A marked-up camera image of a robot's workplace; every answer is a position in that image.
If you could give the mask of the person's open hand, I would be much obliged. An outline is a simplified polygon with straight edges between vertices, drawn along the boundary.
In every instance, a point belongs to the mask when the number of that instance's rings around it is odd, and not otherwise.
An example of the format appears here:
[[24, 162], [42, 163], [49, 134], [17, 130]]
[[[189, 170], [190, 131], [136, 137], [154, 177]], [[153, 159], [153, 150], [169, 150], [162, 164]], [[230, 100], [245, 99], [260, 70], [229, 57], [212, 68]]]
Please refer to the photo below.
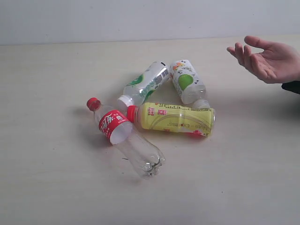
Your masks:
[[267, 84], [300, 80], [300, 54], [293, 47], [255, 36], [246, 36], [244, 42], [227, 51], [259, 80]]

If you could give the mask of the black sleeved forearm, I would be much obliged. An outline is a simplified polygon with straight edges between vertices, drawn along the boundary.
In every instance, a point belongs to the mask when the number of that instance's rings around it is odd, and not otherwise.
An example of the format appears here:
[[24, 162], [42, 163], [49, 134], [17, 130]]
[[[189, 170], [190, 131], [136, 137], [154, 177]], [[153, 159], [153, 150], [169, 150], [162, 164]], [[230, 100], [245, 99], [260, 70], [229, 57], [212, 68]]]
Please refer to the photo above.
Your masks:
[[281, 88], [296, 94], [300, 94], [300, 81], [283, 83]]

